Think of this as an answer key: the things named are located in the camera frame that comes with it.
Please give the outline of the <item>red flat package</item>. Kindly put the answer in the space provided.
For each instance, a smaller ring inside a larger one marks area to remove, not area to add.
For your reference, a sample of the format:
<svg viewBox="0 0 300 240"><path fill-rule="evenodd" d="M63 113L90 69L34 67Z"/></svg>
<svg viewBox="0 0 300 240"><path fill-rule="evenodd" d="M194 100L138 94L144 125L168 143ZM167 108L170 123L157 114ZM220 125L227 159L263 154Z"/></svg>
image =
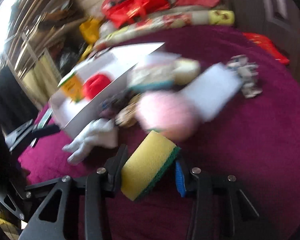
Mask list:
<svg viewBox="0 0 300 240"><path fill-rule="evenodd" d="M243 35L248 40L268 52L276 61L279 61L279 63L285 66L290 64L290 60L285 55L281 54L273 42L266 36L256 33L243 33Z"/></svg>

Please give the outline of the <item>pale yellow round sponge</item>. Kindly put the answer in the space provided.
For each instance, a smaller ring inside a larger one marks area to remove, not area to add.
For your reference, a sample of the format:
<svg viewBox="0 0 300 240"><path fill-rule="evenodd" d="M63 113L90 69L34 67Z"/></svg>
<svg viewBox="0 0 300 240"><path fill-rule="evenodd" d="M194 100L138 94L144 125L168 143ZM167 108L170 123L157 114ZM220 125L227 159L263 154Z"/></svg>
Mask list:
<svg viewBox="0 0 300 240"><path fill-rule="evenodd" d="M197 60L181 58L174 62L174 83L184 86L191 83L200 74L200 63Z"/></svg>

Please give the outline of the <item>black white patterned scrunchie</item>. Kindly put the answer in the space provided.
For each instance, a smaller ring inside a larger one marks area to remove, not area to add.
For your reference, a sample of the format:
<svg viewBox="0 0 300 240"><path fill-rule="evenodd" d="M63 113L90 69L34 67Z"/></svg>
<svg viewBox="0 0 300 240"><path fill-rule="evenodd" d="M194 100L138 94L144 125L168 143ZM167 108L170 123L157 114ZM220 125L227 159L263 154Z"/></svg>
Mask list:
<svg viewBox="0 0 300 240"><path fill-rule="evenodd" d="M233 56L226 64L242 80L241 92L246 99L260 95L263 90L258 86L258 64L250 62L246 55Z"/></svg>

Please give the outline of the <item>shiny red tote bag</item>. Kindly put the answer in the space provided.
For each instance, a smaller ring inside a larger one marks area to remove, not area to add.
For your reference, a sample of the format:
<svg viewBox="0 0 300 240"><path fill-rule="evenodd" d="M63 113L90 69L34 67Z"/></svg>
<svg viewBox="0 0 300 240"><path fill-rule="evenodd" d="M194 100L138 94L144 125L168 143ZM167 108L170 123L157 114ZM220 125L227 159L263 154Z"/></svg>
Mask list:
<svg viewBox="0 0 300 240"><path fill-rule="evenodd" d="M101 12L116 28L145 19L148 14L170 8L168 0L104 0Z"/></svg>

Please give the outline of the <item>pink fluffy pompom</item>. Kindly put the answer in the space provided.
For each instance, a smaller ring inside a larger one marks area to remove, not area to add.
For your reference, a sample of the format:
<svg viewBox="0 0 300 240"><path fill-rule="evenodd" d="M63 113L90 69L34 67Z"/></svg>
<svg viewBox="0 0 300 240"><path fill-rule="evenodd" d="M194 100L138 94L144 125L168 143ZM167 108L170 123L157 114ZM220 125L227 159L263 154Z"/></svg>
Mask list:
<svg viewBox="0 0 300 240"><path fill-rule="evenodd" d="M141 94L135 118L144 131L156 131L173 142L188 139L200 124L195 107L185 97L165 90Z"/></svg>

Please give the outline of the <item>yellow plastic bag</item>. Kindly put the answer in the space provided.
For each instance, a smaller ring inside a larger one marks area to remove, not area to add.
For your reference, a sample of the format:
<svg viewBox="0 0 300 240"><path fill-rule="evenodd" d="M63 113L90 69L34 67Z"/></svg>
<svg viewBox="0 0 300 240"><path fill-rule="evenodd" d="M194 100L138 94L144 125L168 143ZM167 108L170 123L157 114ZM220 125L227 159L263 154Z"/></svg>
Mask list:
<svg viewBox="0 0 300 240"><path fill-rule="evenodd" d="M91 17L79 26L79 31L82 37L88 44L95 44L99 39L99 28L101 26L101 20Z"/></svg>

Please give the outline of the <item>white cotton glove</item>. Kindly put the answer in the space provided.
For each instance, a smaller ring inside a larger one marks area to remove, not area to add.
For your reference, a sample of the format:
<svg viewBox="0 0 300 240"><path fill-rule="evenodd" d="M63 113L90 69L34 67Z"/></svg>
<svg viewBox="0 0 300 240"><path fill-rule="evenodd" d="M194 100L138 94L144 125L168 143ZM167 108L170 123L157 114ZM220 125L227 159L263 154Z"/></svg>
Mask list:
<svg viewBox="0 0 300 240"><path fill-rule="evenodd" d="M67 158L70 165L82 162L94 147L114 149L118 146L118 127L113 119L100 118L91 121L74 140L62 150L71 153Z"/></svg>

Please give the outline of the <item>white foam block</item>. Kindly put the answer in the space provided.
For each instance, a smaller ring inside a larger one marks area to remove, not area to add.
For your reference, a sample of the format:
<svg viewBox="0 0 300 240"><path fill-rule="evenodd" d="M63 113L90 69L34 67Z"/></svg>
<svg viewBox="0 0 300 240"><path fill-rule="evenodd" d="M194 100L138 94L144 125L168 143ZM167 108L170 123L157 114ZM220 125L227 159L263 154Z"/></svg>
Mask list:
<svg viewBox="0 0 300 240"><path fill-rule="evenodd" d="M207 68L180 93L194 105L204 122L210 122L238 93L242 85L243 82L235 71L217 63Z"/></svg>

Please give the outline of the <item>yellow green scrub sponge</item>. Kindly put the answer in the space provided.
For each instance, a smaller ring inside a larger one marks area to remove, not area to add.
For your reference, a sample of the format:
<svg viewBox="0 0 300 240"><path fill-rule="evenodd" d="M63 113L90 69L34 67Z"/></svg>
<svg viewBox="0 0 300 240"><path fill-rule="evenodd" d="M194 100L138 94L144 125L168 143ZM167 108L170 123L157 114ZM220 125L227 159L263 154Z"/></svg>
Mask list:
<svg viewBox="0 0 300 240"><path fill-rule="evenodd" d="M142 141L121 170L121 191L131 201L149 193L181 148L156 131Z"/></svg>

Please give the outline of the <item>red plush apple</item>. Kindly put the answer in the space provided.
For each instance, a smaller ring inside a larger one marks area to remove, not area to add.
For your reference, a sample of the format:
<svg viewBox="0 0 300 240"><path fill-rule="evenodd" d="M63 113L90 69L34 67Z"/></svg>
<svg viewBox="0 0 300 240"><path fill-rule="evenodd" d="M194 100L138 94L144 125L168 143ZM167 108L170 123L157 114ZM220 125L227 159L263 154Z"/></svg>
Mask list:
<svg viewBox="0 0 300 240"><path fill-rule="evenodd" d="M111 79L106 74L95 74L91 76L83 85L83 95L92 100L102 90L111 83Z"/></svg>

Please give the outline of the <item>beige braided rope toy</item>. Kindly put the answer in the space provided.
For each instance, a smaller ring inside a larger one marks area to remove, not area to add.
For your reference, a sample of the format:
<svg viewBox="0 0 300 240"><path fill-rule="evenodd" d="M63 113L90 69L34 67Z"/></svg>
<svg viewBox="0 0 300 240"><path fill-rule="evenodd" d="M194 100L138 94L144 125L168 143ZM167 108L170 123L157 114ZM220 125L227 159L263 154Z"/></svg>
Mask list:
<svg viewBox="0 0 300 240"><path fill-rule="evenodd" d="M138 101L140 100L141 94L137 94L134 96L128 105L122 109L117 116L115 117L115 124L122 128L129 128L134 126L137 123L135 118L136 107L138 105Z"/></svg>

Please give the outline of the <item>metal storage shelf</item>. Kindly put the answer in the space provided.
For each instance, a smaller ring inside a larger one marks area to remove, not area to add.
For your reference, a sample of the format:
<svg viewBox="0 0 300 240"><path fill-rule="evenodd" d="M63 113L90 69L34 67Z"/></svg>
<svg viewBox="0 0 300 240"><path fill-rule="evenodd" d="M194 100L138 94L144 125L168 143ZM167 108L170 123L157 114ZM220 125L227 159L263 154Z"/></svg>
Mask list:
<svg viewBox="0 0 300 240"><path fill-rule="evenodd" d="M79 0L17 0L13 5L4 57L35 105L49 100L61 77L55 66L40 62L42 54L49 49L58 54L67 37L78 38L85 20Z"/></svg>

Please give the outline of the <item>pink tissue paper pack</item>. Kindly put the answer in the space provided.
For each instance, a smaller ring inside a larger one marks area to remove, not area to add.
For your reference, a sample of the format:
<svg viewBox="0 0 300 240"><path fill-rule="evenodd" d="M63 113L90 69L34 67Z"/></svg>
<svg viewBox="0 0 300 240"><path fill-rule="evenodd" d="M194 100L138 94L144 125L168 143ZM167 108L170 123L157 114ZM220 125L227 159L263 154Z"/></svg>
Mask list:
<svg viewBox="0 0 300 240"><path fill-rule="evenodd" d="M139 93L148 90L169 90L173 85L173 63L135 66L127 75L127 87Z"/></svg>

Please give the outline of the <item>fruit print rolled mat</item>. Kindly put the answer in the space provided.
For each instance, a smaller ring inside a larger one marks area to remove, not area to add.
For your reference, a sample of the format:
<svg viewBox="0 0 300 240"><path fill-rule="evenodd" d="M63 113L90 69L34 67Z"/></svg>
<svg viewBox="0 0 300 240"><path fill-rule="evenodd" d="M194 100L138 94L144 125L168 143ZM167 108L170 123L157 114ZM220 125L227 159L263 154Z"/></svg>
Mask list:
<svg viewBox="0 0 300 240"><path fill-rule="evenodd" d="M102 51L121 42L164 29L182 28L188 25L227 25L235 22L235 13L231 10L198 10L176 12L142 20L116 30L98 40L93 50Z"/></svg>

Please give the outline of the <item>grey panelled door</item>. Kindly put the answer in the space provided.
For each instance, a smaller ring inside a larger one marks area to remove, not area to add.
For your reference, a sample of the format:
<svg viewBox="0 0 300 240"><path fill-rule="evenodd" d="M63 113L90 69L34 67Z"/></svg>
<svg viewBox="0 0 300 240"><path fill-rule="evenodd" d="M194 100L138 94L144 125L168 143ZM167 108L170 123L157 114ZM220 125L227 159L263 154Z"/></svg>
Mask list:
<svg viewBox="0 0 300 240"><path fill-rule="evenodd" d="M265 35L289 58L288 69L300 82L300 10L293 0L229 0L238 27Z"/></svg>

